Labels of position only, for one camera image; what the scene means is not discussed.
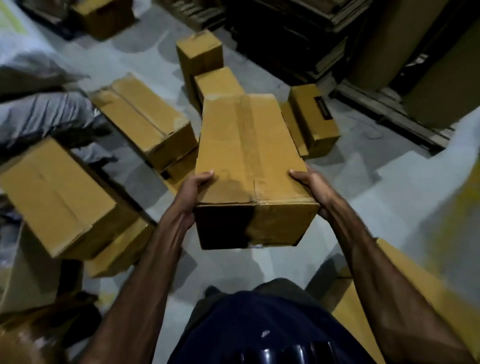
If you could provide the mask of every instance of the wooden pallet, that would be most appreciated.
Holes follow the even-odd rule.
[[[225,23],[225,10],[219,7],[206,8],[189,0],[157,0],[158,3],[196,32],[214,30]]]
[[[378,92],[365,91],[344,80],[336,87],[333,95],[335,97],[341,95],[355,104],[367,108],[379,115],[380,121],[390,121],[397,127],[420,138],[425,142],[426,147],[432,149],[446,148],[450,138],[455,133],[456,123],[440,130],[429,128],[409,118],[401,104],[401,97],[389,87],[385,87]]]

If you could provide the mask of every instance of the person's right hand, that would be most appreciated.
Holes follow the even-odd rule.
[[[315,197],[320,204],[318,214],[325,220],[328,220],[328,208],[336,195],[336,191],[328,184],[327,180],[320,172],[315,171],[307,163],[305,163],[305,165],[307,166],[307,172],[289,170],[288,174],[293,179],[310,188],[313,197]]]

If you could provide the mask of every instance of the dark blue shirt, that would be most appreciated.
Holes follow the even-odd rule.
[[[211,363],[245,350],[282,349],[328,341],[338,363],[374,363],[327,311],[280,297],[242,291],[222,298],[180,340],[170,364]]]

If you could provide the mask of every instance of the floor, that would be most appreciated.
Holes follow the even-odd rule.
[[[88,36],[66,43],[48,31],[44,33],[55,48],[90,76],[79,82],[83,90],[96,90],[132,72],[186,113],[195,132],[200,132],[201,120],[186,98],[175,50],[175,42],[192,31],[161,8],[154,5],[133,27],[103,43]],[[225,30],[216,34],[227,46],[231,44]],[[287,99],[286,84],[227,46],[225,64],[246,92],[273,93],[279,100]],[[310,160],[310,165],[321,171],[351,203],[375,236],[383,237],[426,265],[432,255],[429,244],[444,224],[443,217],[478,158],[480,109],[465,117],[449,147],[432,157],[349,106],[337,100],[327,100],[327,104],[342,137],[327,157]],[[119,158],[105,167],[107,173],[158,220],[173,196],[121,136],[113,134],[99,141]],[[480,275],[480,245],[476,243],[478,227],[474,223],[478,215],[477,204],[459,228],[449,254],[442,255],[448,259],[442,262],[437,274],[451,289],[480,306],[480,284],[476,278]],[[235,292],[285,277],[306,287],[322,263],[332,258],[341,264],[342,260],[335,236],[320,218],[312,222],[297,247],[202,251],[196,230],[191,229],[183,248],[185,254],[168,299],[154,363],[166,363],[208,285]],[[106,309],[128,274],[85,279],[84,286],[99,293]]]

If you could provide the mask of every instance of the brown cardboard box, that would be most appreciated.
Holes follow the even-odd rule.
[[[292,106],[310,158],[324,157],[340,137],[316,85],[293,86],[288,101]]]
[[[206,99],[195,172],[215,176],[194,210],[202,248],[298,243],[318,204],[289,169],[306,167],[273,95]]]
[[[46,306],[57,298],[61,260],[52,259],[24,223],[17,244],[12,266],[0,284],[0,314]]]
[[[441,280],[409,259],[401,251],[378,239],[378,244],[392,263],[419,290],[432,307],[443,317],[465,342],[475,358],[480,356],[480,312],[451,292]],[[378,364],[385,360],[375,341],[367,317],[362,309],[353,282],[346,290],[337,288],[347,275],[337,279],[332,289],[322,299],[322,305],[358,340]],[[336,302],[329,307],[329,302]]]
[[[92,258],[138,218],[53,138],[3,165],[0,186],[51,257]]]
[[[96,92],[91,100],[159,173],[198,145],[185,115],[131,74]]]
[[[160,177],[173,195],[176,195],[183,180],[195,173],[198,147],[167,168]]]
[[[155,226],[138,218],[95,258],[84,263],[91,278],[112,277],[127,270],[142,255]]]
[[[223,67],[222,42],[210,31],[204,30],[177,42],[185,87],[190,103],[202,113],[202,104],[195,87],[194,77]]]
[[[85,31],[105,40],[133,24],[132,0],[82,0],[72,6]]]
[[[300,127],[295,119],[295,115],[293,115],[292,106],[288,101],[286,101],[280,103],[280,109],[282,110],[283,119],[285,120],[285,124],[287,124],[288,130],[290,131],[290,135],[292,136],[293,142],[297,147],[300,157],[307,159],[307,146],[305,145],[305,141],[301,135]]]
[[[195,76],[200,103],[204,104],[204,98],[219,96],[244,95],[245,91],[240,86],[237,78],[229,67],[203,73]]]

